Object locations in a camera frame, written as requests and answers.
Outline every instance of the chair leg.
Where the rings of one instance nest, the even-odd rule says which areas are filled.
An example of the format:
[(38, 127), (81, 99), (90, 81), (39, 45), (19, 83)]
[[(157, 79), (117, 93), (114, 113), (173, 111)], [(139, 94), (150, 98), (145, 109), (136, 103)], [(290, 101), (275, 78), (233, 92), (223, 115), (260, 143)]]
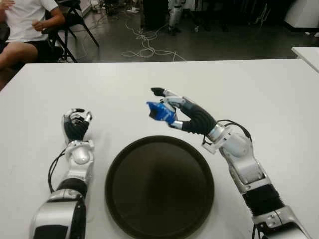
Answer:
[(71, 57), (72, 61), (74, 63), (77, 63), (77, 60), (75, 59), (75, 57), (72, 55), (72, 53), (70, 52), (70, 50), (67, 48), (67, 46), (65, 45), (65, 43), (62, 41), (62, 39), (60, 38), (59, 35), (57, 35), (56, 39), (58, 40), (58, 42), (62, 45), (62, 47), (64, 48), (64, 53), (65, 53), (65, 60), (67, 59), (67, 56)]
[(96, 41), (96, 39), (94, 38), (94, 36), (92, 35), (92, 33), (90, 32), (90, 29), (86, 26), (86, 24), (84, 23), (84, 21), (82, 22), (82, 25), (84, 26), (85, 30), (88, 32), (88, 34), (90, 35), (90, 37), (92, 38), (92, 40), (94, 41), (94, 43), (97, 45), (97, 47), (100, 47), (99, 43)]
[(68, 27), (69, 32), (71, 33), (71, 35), (76, 39), (76, 35), (74, 35), (73, 31), (71, 31), (71, 29)]
[[(68, 29), (64, 29), (64, 45), (65, 48), (68, 49)], [(64, 58), (67, 60), (68, 54), (64, 51)]]

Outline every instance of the black shorts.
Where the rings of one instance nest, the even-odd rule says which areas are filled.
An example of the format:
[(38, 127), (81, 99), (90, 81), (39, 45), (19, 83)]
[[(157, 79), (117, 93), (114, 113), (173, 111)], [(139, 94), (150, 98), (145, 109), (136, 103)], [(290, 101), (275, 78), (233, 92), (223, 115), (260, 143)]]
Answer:
[[(38, 63), (45, 63), (50, 62), (51, 56), (51, 48), (47, 41), (27, 41), (25, 43), (31, 44), (35, 46), (36, 50), (38, 51), (38, 57), (36, 62)], [(3, 49), (9, 44), (9, 42), (1, 43), (0, 44), (0, 53), (3, 52)]]

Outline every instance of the person's arm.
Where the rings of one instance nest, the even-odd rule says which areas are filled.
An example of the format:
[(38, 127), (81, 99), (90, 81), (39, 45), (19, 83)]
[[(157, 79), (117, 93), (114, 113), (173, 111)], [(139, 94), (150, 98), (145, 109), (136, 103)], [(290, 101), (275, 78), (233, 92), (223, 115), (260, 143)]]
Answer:
[(13, 0), (0, 0), (0, 23), (6, 20), (5, 10), (8, 10), (14, 4)]
[(65, 23), (64, 16), (58, 7), (54, 8), (50, 13), (52, 18), (44, 21), (35, 21), (32, 23), (32, 26), (36, 31), (43, 31), (45, 28), (59, 26)]

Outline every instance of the blue object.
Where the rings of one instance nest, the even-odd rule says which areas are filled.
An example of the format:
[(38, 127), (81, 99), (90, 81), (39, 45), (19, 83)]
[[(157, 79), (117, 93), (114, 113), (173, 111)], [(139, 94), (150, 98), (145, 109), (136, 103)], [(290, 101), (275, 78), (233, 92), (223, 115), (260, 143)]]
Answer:
[(146, 102), (149, 105), (150, 117), (155, 120), (166, 121), (171, 124), (175, 121), (176, 112), (169, 110), (164, 104), (158, 102)]

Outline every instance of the person's hand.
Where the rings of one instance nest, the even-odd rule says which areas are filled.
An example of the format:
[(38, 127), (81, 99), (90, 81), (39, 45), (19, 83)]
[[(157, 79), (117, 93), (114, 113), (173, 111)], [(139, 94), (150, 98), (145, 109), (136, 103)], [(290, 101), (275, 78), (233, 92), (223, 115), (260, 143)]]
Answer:
[(32, 21), (32, 26), (36, 31), (43, 31), (45, 28), (43, 22), (37, 20)]
[(0, 10), (8, 10), (14, 4), (13, 0), (0, 0)]

